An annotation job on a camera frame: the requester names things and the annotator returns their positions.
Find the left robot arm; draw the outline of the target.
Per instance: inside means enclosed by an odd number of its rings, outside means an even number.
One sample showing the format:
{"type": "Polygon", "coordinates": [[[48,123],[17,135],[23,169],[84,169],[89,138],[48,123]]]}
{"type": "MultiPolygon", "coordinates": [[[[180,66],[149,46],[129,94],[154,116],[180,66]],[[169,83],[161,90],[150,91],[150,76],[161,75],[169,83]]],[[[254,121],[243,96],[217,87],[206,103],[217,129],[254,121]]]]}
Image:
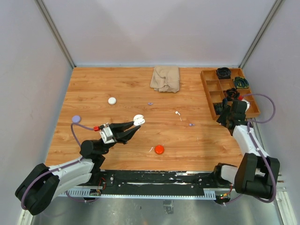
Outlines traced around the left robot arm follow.
{"type": "Polygon", "coordinates": [[[92,131],[99,132],[100,139],[78,142],[80,157],[59,165],[36,165],[15,191],[21,208],[38,215],[69,189],[85,183],[98,184],[104,155],[117,143],[127,144],[140,128],[141,124],[134,121],[95,126],[92,131]]]}

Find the orange earbud charging case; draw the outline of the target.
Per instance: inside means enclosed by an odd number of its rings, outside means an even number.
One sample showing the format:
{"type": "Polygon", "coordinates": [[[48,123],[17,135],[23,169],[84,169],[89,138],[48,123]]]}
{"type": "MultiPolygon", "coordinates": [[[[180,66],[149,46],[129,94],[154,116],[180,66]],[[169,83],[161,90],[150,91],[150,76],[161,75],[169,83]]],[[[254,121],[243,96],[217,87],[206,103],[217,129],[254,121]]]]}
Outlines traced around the orange earbud charging case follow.
{"type": "Polygon", "coordinates": [[[157,145],[155,148],[154,148],[154,151],[157,153],[157,154],[163,154],[165,149],[163,147],[163,145],[157,145]]]}

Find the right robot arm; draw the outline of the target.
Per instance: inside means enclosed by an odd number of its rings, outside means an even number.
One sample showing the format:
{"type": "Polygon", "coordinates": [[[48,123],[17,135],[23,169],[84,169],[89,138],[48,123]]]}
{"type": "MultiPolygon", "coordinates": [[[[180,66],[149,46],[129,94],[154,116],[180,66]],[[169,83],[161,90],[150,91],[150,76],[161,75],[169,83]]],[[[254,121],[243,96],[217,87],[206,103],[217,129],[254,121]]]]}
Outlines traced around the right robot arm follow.
{"type": "Polygon", "coordinates": [[[280,162],[270,157],[258,142],[251,122],[246,120],[248,106],[247,101],[235,99],[217,120],[236,140],[243,159],[238,167],[219,163],[212,181],[219,188],[231,183],[237,193],[271,203],[276,197],[280,162]]]}

